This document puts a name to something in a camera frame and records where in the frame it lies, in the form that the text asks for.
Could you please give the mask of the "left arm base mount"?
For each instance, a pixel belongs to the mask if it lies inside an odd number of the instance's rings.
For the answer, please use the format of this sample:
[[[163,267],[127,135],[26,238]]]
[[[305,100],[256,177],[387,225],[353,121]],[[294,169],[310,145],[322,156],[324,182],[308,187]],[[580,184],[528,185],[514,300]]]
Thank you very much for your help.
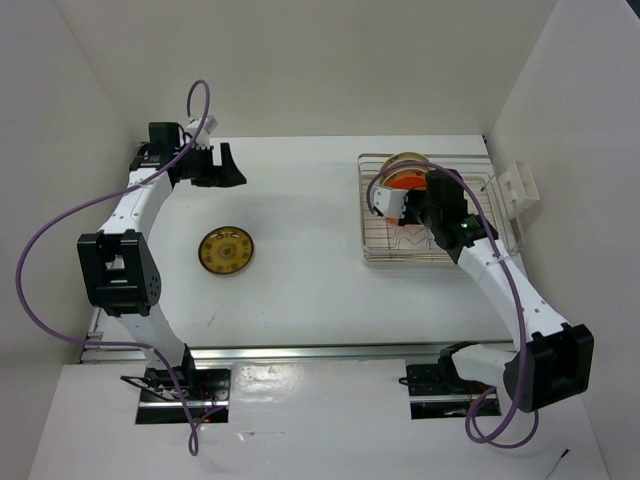
[[[128,382],[140,390],[135,423],[137,425],[185,424],[177,390],[172,383],[152,387],[145,377],[130,377]],[[182,387],[187,407],[198,423],[223,424],[229,419],[231,369],[228,367],[197,371],[196,383]]]

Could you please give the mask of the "cream floral plate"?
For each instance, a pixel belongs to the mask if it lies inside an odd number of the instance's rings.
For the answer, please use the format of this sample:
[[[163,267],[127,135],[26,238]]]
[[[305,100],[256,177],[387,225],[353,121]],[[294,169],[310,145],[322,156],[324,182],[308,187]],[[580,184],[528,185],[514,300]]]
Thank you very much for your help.
[[[379,183],[382,186],[402,190],[425,190],[426,175],[429,167],[403,167],[383,176]]]
[[[390,172],[393,172],[393,171],[394,171],[394,170],[396,170],[396,169],[403,168],[403,167],[418,167],[418,166],[422,166],[422,167],[429,167],[429,168],[430,168],[430,170],[431,170],[431,167],[428,165],[428,162],[423,162],[423,163],[420,163],[420,162],[406,162],[406,163],[400,163],[400,164],[396,164],[396,165],[392,166],[391,168],[389,168],[389,169],[388,169],[388,170],[386,170],[386,171],[381,171],[381,172],[383,173],[383,175],[380,177],[380,179],[381,179],[383,176],[385,176],[386,174],[388,174],[388,173],[390,173]]]

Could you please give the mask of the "yellow patterned plate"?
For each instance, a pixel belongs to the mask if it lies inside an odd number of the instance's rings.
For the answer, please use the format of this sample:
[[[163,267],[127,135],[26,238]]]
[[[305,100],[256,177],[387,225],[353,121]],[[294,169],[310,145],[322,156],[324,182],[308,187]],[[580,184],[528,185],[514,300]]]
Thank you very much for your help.
[[[228,276],[239,273],[252,261],[255,243],[244,229],[223,226],[207,233],[198,247],[198,260],[208,272]]]

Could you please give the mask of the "orange plate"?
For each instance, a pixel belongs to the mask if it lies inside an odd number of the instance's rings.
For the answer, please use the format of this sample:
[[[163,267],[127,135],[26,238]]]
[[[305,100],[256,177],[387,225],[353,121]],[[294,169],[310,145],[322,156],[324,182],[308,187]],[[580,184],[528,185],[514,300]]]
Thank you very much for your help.
[[[425,191],[427,188],[426,173],[419,170],[405,170],[391,174],[384,185],[397,190]]]

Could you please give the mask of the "blue white patterned plate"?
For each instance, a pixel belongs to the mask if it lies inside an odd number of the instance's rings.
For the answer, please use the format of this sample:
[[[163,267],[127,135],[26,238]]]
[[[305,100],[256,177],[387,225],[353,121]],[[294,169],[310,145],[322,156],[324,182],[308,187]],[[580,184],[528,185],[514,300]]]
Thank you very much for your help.
[[[412,214],[404,214],[401,217],[391,217],[386,216],[386,220],[392,224],[397,226],[407,226],[407,225],[418,225],[419,221]]]

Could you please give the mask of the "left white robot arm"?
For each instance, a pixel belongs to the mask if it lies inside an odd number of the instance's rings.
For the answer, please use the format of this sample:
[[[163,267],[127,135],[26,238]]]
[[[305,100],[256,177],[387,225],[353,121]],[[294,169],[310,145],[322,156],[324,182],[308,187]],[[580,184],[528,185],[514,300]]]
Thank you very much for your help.
[[[199,375],[189,347],[171,329],[160,305],[162,280],[147,244],[162,204],[181,181],[196,187],[231,188],[246,184],[228,144],[214,162],[210,135],[213,116],[194,118],[187,127],[149,124],[149,140],[129,166],[128,193],[109,219],[77,242],[90,303],[115,318],[144,346],[145,380],[176,399],[191,397]]]

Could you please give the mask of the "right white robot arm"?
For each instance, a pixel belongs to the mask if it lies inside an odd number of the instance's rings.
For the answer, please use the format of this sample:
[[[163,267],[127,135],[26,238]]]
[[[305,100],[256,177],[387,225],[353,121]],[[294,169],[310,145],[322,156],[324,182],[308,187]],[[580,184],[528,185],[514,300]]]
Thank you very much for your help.
[[[430,170],[423,190],[378,188],[377,212],[399,224],[421,224],[452,262],[479,286],[507,326],[515,353],[473,342],[441,352],[440,386],[461,392],[471,381],[503,388],[515,407],[531,413],[585,392],[594,337],[573,325],[537,292],[514,264],[479,201],[455,170]]]

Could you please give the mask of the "cream plate with dark blotch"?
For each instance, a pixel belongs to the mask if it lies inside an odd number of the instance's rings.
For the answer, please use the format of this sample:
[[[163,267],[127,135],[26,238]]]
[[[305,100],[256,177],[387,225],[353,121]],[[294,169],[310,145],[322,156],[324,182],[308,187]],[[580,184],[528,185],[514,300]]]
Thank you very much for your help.
[[[396,153],[394,155],[391,155],[382,165],[381,167],[381,171],[386,171],[389,168],[391,168],[392,166],[396,165],[396,164],[400,164],[400,163],[406,163],[406,162],[429,162],[429,159],[417,152],[400,152],[400,153]]]

